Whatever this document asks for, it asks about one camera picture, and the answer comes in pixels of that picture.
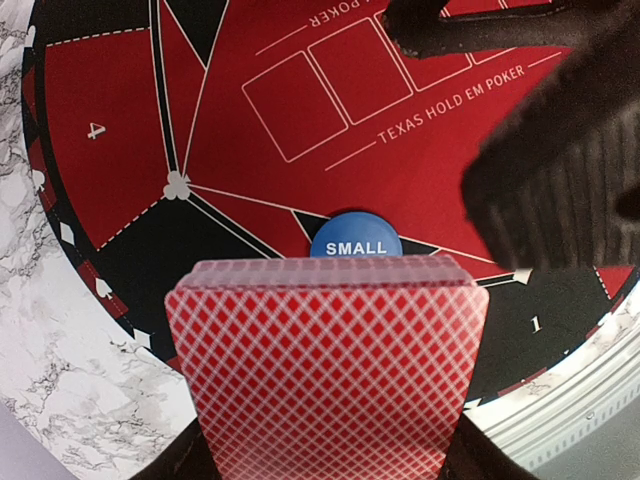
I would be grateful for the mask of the red playing card deck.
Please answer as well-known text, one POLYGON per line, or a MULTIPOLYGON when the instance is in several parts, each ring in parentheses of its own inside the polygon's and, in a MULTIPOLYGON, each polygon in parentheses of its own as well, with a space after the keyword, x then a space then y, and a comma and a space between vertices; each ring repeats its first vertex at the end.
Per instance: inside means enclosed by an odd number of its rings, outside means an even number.
POLYGON ((197 263, 165 308, 225 479, 434 479, 488 291, 448 256, 197 263))

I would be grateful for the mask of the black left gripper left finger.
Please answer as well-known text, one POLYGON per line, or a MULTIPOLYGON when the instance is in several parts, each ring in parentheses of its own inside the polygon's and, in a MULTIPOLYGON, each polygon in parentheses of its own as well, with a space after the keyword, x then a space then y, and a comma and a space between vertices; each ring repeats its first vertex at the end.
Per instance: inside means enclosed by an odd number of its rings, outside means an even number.
POLYGON ((213 458, 199 425, 188 425, 134 480, 213 478, 213 458))

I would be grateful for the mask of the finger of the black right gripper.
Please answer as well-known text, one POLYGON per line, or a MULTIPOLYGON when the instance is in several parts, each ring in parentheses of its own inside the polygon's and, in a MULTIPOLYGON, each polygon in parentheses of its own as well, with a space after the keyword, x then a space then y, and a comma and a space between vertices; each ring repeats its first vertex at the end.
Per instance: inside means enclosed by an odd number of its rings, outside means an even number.
POLYGON ((639 44, 572 54, 466 170, 468 220, 508 269, 639 262, 639 44))
POLYGON ((551 1, 444 18, 446 1, 392 1, 384 31, 402 54, 425 59, 520 47, 576 47, 639 12, 637 1, 551 1))

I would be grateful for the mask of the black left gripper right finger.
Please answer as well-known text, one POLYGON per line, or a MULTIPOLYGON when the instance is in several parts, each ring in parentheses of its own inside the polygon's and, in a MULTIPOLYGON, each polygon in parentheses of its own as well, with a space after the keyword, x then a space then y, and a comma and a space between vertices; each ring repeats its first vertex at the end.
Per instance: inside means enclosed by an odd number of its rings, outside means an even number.
POLYGON ((471 420, 460 420, 442 478, 447 480, 536 480, 511 460, 471 420))

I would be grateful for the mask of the blue small blind button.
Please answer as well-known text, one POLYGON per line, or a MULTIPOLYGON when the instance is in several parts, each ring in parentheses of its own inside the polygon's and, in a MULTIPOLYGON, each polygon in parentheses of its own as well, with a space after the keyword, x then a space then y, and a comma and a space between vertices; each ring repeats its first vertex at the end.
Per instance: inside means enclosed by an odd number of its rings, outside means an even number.
POLYGON ((320 227, 310 247, 310 256, 314 258, 402 255, 403 246, 393 226, 382 217, 364 211, 331 218, 320 227))

